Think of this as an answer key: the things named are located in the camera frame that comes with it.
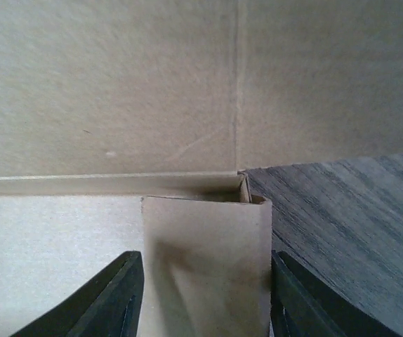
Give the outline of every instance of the seam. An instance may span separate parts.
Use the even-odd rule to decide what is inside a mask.
[[[244,80],[246,70],[246,2],[245,0],[237,0],[236,12],[236,34],[235,34],[235,67],[236,67],[236,106],[235,106],[235,124],[234,124],[234,152],[236,170],[240,169],[240,130],[244,106]]]

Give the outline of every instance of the beige cardboard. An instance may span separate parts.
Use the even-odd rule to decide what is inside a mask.
[[[0,176],[234,171],[233,5],[0,0]]]
[[[240,8],[239,167],[403,152],[403,1]]]
[[[145,198],[141,336],[266,336],[272,207],[261,201]]]
[[[0,0],[0,176],[403,151],[403,1]]]
[[[236,172],[167,174],[91,174],[80,176],[0,177],[0,195],[139,194],[216,195],[250,198],[246,176]]]

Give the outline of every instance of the gray laminate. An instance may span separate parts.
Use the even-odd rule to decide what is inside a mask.
[[[273,246],[403,335],[403,154],[248,171]]]

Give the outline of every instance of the black object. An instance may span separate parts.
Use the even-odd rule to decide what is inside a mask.
[[[143,289],[141,254],[127,251],[11,337],[136,337]],[[275,337],[401,337],[285,252],[272,252],[271,319]]]
[[[136,337],[143,289],[142,256],[127,251],[11,337]]]
[[[285,252],[272,252],[271,315],[275,337],[401,337]]]

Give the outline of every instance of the folded cardboard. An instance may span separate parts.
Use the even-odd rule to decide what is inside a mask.
[[[0,0],[0,176],[403,151],[403,1]]]
[[[139,336],[263,337],[270,249],[270,202],[242,175],[0,179],[0,336],[137,250]]]

